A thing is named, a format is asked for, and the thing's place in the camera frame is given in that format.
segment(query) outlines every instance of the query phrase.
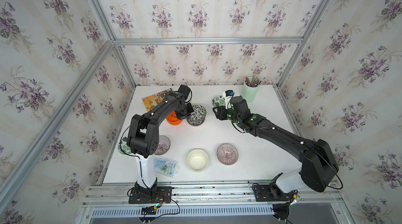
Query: metal grille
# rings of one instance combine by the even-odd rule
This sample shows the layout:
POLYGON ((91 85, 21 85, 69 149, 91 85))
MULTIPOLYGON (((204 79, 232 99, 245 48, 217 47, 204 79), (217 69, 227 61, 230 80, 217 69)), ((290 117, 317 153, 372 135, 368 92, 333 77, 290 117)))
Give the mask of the metal grille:
MULTIPOLYGON (((142 207, 96 207, 92 218, 127 218, 138 217, 142 207)), ((163 206, 156 211, 161 214, 174 214, 178 212, 177 206, 163 206)), ((274 215, 272 205, 216 205, 216 206, 181 206, 177 215, 165 216, 240 216, 240 215, 274 215)))

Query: green pen holder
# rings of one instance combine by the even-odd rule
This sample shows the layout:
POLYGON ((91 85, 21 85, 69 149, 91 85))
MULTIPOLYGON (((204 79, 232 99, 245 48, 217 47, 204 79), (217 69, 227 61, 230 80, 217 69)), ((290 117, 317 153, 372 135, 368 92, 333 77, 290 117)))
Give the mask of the green pen holder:
POLYGON ((241 96, 246 100, 246 102, 254 101, 255 95, 257 95, 258 87, 249 87, 246 85, 246 81, 243 83, 243 89, 241 96))

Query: book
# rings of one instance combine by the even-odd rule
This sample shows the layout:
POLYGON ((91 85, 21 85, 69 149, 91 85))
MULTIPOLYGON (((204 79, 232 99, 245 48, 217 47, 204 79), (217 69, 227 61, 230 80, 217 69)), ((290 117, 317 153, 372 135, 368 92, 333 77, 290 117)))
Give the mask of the book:
POLYGON ((158 92, 156 94, 144 97, 142 99, 145 108, 147 109, 147 111, 149 112, 150 110, 152 110, 155 106, 158 105, 158 103, 160 103, 166 96, 166 93, 168 93, 169 91, 171 91, 172 89, 167 89, 165 91, 161 91, 158 92))

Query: white tabletop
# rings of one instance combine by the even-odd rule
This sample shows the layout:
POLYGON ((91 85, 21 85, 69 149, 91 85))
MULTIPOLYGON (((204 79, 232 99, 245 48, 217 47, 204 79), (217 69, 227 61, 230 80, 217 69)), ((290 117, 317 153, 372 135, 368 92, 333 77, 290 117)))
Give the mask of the white tabletop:
MULTIPOLYGON (((179 86, 138 86, 128 108, 128 115, 123 123, 123 130, 130 125, 131 118, 147 112, 142 98, 179 86)), ((236 131, 230 121, 219 121, 212 111, 212 99, 222 95, 223 91, 233 90, 235 96, 241 93, 241 85, 225 86, 190 86, 193 91, 191 104, 202 105, 207 110, 205 122, 197 127, 186 120, 173 126, 164 120, 159 127, 159 134, 170 139, 170 149, 162 156, 178 161, 180 170, 173 178, 156 174, 158 181, 247 181, 273 179, 281 172, 290 172, 301 167, 301 163, 280 147, 249 133, 236 131), (231 144, 239 152, 239 158, 233 165, 222 164, 216 150, 222 144, 231 144), (208 167, 202 172, 191 171, 186 158, 193 149, 204 150, 209 157, 208 167)), ((293 132, 282 109, 277 94, 271 85, 261 85, 253 102, 248 103, 251 113, 258 113, 279 127, 293 132)), ((116 146, 103 183, 134 183, 138 178, 134 157, 121 154, 116 146)))

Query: wire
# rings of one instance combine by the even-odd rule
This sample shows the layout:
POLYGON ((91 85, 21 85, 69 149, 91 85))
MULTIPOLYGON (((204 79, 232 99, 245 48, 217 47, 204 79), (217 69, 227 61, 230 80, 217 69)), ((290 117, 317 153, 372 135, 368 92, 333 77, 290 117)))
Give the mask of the wire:
POLYGON ((332 168, 332 166, 328 163, 328 161, 326 161, 326 159, 323 156, 321 156, 318 152, 316 152, 316 150, 314 150, 312 148, 310 150, 314 151, 320 158, 322 158, 325 161, 325 163, 327 163, 329 168, 331 168, 331 170, 334 172, 336 177, 338 177, 338 179, 339 179, 339 182, 340 182, 340 187, 339 188, 336 188, 336 187, 333 187, 333 186, 328 186, 328 187, 330 187, 332 189, 336 189, 336 190, 341 190, 343 188, 343 183, 342 183, 342 180, 339 178, 338 174, 335 172, 334 168, 332 168))
POLYGON ((240 133, 245 133, 245 131, 240 131, 239 129, 237 129, 236 126, 234 126, 233 121, 231 121, 231 122, 232 122, 232 126, 233 126, 238 132, 240 132, 240 133))

